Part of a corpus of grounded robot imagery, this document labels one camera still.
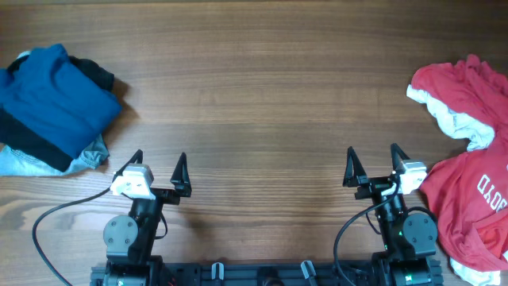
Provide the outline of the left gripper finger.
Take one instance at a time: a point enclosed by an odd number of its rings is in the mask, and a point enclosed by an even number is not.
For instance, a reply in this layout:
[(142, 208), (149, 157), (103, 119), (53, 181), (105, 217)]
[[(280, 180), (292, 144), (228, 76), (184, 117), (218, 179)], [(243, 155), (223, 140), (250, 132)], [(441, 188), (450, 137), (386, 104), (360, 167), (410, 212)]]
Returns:
[(120, 168), (115, 174), (122, 175), (124, 170), (128, 167), (129, 164), (141, 164), (143, 162), (143, 151), (138, 149), (133, 156)]
[(191, 197), (192, 187), (187, 168), (187, 155), (181, 153), (170, 182), (175, 187), (175, 192), (180, 197)]

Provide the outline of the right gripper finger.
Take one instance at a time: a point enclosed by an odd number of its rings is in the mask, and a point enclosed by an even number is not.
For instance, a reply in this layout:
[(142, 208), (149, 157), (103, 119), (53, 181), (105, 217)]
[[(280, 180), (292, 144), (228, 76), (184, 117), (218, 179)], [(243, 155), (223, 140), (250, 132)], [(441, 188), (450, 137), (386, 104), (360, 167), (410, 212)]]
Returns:
[(399, 169), (399, 165), (404, 160), (409, 159), (410, 159), (409, 156), (401, 149), (401, 147), (397, 143), (391, 144), (391, 161), (394, 171)]
[(346, 169), (344, 171), (343, 186), (359, 187), (367, 182), (367, 173), (365, 172), (356, 151), (352, 146), (350, 146), (347, 150), (347, 162)]

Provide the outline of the red printed t-shirt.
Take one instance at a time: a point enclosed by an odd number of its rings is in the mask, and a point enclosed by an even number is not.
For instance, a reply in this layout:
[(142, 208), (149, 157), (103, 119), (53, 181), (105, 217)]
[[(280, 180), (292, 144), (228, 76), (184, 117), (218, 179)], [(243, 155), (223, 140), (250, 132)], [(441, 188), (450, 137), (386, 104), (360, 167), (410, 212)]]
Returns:
[(441, 131), (469, 141), (436, 163), (420, 186), (438, 218), (439, 241), (480, 272), (507, 269), (507, 78), (477, 55), (419, 68), (406, 90)]

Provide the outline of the white printed t-shirt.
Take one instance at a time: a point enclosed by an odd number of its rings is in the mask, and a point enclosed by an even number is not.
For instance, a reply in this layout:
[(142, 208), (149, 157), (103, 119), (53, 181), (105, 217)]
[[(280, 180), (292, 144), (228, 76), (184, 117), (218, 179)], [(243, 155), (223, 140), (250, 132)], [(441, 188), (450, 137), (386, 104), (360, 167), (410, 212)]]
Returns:
[(500, 285), (507, 269), (507, 148), (491, 126), (429, 92), (408, 87), (406, 95), (426, 105), (444, 134), (470, 141), (466, 152), (435, 164), (420, 189), (453, 272), (472, 285)]

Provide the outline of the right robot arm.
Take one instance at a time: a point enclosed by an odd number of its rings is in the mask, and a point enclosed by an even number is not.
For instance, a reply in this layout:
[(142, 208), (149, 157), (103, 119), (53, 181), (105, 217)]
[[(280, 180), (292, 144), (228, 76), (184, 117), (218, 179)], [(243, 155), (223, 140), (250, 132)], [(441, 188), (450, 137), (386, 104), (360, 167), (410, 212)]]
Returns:
[[(404, 196), (418, 189), (427, 176), (424, 163), (410, 159), (397, 144), (391, 145), (392, 171), (388, 176), (370, 177), (354, 148), (347, 150), (343, 185), (356, 189), (355, 199), (370, 199), (372, 205), (354, 215), (336, 236), (333, 255), (337, 275), (350, 285), (440, 285), (441, 265), (434, 261), (437, 217), (424, 207), (407, 207)], [(338, 245), (344, 232), (358, 218), (375, 215), (376, 233), (384, 250), (373, 253), (362, 270), (344, 271)]]

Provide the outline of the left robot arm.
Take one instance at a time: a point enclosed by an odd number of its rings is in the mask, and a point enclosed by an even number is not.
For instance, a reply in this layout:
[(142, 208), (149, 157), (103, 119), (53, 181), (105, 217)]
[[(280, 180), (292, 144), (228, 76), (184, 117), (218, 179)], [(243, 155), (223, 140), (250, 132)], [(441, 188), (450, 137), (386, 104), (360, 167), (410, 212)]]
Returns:
[(161, 256), (152, 255), (163, 216), (164, 205), (178, 205), (182, 197), (190, 197), (192, 188), (187, 170), (187, 155), (182, 153), (171, 175), (172, 188), (153, 187), (154, 176), (143, 163), (143, 151), (133, 157), (115, 174), (110, 185), (114, 195), (132, 200), (127, 215), (119, 215), (105, 225), (106, 266), (91, 270), (92, 286), (176, 285), (175, 275)]

